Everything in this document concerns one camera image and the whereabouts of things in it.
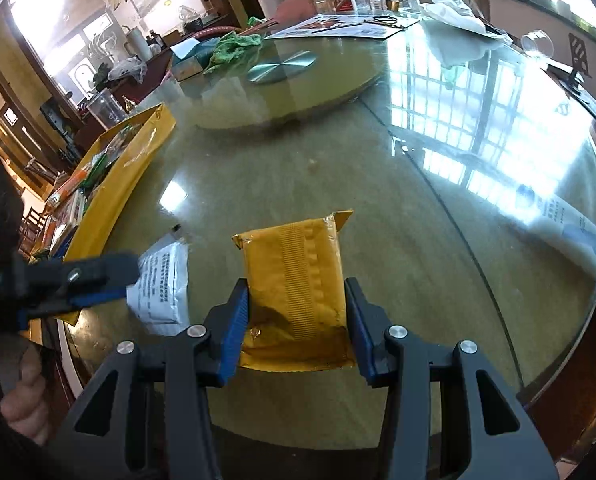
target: finger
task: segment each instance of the finger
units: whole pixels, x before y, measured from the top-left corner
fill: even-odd
[[[27,418],[10,422],[9,427],[22,435],[34,438],[47,424],[48,419],[49,407],[46,402],[41,402]]]
[[[30,346],[20,360],[20,382],[31,386],[43,370],[40,355],[34,346]]]
[[[29,416],[40,404],[43,393],[43,376],[38,376],[31,386],[19,381],[16,387],[0,401],[0,412],[8,422],[21,420]]]
[[[49,422],[46,423],[32,440],[38,444],[38,446],[44,446],[49,439],[49,433],[51,433],[51,429],[52,427],[49,425]]]

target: clear plastic cup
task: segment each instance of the clear plastic cup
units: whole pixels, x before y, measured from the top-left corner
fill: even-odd
[[[121,107],[120,103],[116,101],[116,98],[109,91],[109,88],[105,88],[102,92],[99,92],[87,105],[87,109],[105,130],[113,128],[129,117],[127,112],[124,111],[124,108]]]
[[[552,39],[542,30],[534,30],[520,38],[524,53],[537,60],[547,60],[553,57]]]

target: yellow wall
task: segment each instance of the yellow wall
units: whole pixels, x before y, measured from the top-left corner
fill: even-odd
[[[38,133],[49,143],[63,148],[64,140],[40,113],[40,105],[52,95],[18,46],[16,38],[9,30],[2,8],[0,8],[0,70],[14,94],[40,126],[41,131]]]

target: glass tabletop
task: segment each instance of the glass tabletop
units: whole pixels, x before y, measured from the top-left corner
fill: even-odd
[[[248,81],[302,51],[315,55],[303,72]],[[511,47],[435,23],[384,41],[265,40],[140,108],[160,102],[177,125],[105,251],[140,254],[179,224],[192,323],[244,275],[232,235],[353,209],[344,276],[431,342],[477,342],[517,392],[544,386],[582,334],[596,304],[594,120]],[[173,183],[186,196],[163,203]],[[585,228],[586,256],[563,222]],[[158,339],[124,302],[84,310],[69,331],[90,371],[123,339]],[[208,395],[214,424],[313,449],[375,447],[386,399],[356,368],[240,368]]]

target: metal disc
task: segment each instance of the metal disc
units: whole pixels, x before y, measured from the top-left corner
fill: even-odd
[[[247,80],[252,83],[277,83],[293,77],[307,70],[317,56],[310,50],[301,50],[291,54],[284,59],[270,59],[264,63],[258,63],[247,72]]]

